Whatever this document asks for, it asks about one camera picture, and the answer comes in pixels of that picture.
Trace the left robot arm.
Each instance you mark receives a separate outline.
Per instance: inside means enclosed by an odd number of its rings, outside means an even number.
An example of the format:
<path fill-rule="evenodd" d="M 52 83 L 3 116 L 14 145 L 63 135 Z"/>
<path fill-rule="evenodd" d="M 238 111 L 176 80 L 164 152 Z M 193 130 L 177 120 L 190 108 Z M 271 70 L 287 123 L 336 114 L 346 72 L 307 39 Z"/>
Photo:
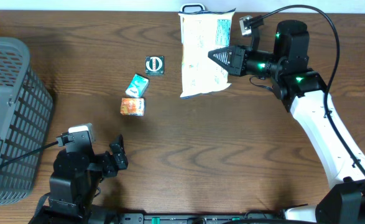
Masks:
<path fill-rule="evenodd" d="M 93 205 L 99 184 L 128 167 L 124 139 L 120 134 L 109 144 L 110 151 L 95 154 L 87 131 L 63 133 L 63 146 L 53 163 L 50 192 L 43 195 L 31 223 L 119 223 L 119 215 Z"/>

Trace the white snack bag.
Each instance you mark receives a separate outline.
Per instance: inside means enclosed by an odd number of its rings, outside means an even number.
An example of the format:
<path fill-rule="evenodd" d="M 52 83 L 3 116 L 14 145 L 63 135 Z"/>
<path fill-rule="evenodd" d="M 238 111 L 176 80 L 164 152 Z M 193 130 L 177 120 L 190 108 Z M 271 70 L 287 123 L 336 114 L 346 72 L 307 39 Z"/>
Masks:
<path fill-rule="evenodd" d="M 181 98 L 223 91 L 228 73 L 208 58 L 208 52 L 229 46 L 235 9 L 225 12 L 179 12 L 182 33 Z"/>

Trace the teal small carton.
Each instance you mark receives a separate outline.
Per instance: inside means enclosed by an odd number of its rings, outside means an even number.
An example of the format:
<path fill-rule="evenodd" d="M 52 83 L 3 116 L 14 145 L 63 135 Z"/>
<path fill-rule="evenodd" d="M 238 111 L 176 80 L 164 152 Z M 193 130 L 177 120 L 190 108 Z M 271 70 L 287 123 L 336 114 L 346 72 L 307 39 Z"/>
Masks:
<path fill-rule="evenodd" d="M 149 85 L 149 80 L 143 76 L 135 74 L 125 93 L 133 98 L 141 98 Z"/>

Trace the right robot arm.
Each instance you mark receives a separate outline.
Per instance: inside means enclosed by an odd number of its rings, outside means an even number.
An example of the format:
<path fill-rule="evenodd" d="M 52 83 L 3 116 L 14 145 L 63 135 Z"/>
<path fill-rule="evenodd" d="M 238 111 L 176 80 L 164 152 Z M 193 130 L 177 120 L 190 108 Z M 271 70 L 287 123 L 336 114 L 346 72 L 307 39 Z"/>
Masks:
<path fill-rule="evenodd" d="M 365 155 L 337 114 L 326 83 L 308 67 L 309 33 L 304 22 L 278 23 L 273 52 L 260 51 L 258 28 L 263 24 L 243 17 L 243 35 L 250 46 L 211 50 L 208 58 L 230 75 L 270 79 L 269 87 L 301 125 L 326 173 L 330 191 L 318 205 L 282 210 L 284 220 L 318 223 L 365 223 Z"/>

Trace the dark green round-logo box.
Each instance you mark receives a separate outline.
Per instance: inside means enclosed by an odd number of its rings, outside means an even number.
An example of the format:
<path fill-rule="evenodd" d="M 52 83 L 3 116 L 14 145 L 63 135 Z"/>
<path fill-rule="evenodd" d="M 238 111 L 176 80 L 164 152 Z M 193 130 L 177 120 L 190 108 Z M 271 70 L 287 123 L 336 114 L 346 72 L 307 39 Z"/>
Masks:
<path fill-rule="evenodd" d="M 145 60 L 146 75 L 157 76 L 164 74 L 164 56 L 147 56 Z"/>

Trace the orange small carton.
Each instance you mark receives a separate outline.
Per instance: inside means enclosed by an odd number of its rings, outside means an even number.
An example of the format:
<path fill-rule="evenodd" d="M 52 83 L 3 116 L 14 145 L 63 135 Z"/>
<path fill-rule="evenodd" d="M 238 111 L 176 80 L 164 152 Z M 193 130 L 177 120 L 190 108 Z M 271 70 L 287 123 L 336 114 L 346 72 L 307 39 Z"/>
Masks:
<path fill-rule="evenodd" d="M 143 98 L 122 98 L 120 113 L 129 116 L 144 116 L 145 99 Z"/>

